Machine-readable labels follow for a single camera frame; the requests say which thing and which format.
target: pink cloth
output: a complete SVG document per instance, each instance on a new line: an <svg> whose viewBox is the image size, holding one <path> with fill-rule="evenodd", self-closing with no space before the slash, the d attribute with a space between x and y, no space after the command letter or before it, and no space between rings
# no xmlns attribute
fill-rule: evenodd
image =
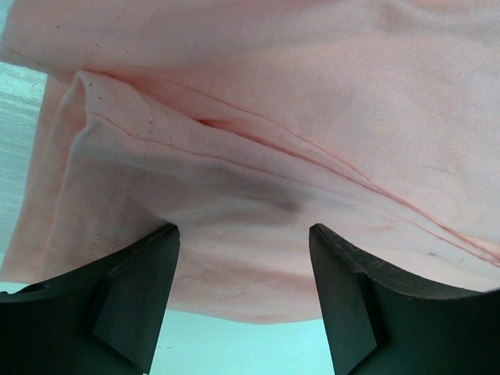
<svg viewBox="0 0 500 375"><path fill-rule="evenodd" d="M324 223L500 287L499 1L18 0L1 48L50 76L4 280L169 221L169 308L308 320Z"/></svg>

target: garment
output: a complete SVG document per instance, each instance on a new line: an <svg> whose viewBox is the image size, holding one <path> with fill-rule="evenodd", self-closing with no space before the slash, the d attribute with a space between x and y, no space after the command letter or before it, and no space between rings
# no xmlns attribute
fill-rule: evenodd
<svg viewBox="0 0 500 375"><path fill-rule="evenodd" d="M170 309L315 319L323 223L500 286L499 1L17 0L0 56L49 75L4 280L171 222Z"/></svg>

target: light blue surface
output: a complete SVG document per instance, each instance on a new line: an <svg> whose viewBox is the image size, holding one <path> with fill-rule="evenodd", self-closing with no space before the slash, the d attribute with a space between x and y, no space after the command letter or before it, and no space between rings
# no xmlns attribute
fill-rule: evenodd
<svg viewBox="0 0 500 375"><path fill-rule="evenodd" d="M10 3L0 0L0 30ZM0 63L0 264L20 211L44 85L43 74ZM0 291L22 286L0 283ZM260 326L167 311L152 374L329 375L333 367L321 320Z"/></svg>

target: folded cloth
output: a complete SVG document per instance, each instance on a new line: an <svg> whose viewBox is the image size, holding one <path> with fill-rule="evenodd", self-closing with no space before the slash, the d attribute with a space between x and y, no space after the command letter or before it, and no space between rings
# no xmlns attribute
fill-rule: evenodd
<svg viewBox="0 0 500 375"><path fill-rule="evenodd" d="M0 57L49 75L3 280L171 222L170 309L315 319L323 223L500 287L497 0L17 0Z"/></svg>

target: pink fabric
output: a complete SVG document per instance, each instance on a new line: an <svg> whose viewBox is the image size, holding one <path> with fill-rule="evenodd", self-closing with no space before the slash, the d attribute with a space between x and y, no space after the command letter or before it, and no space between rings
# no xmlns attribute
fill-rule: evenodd
<svg viewBox="0 0 500 375"><path fill-rule="evenodd" d="M169 221L171 309L308 320L324 223L500 287L499 1L18 0L1 57L50 76L4 280Z"/></svg>

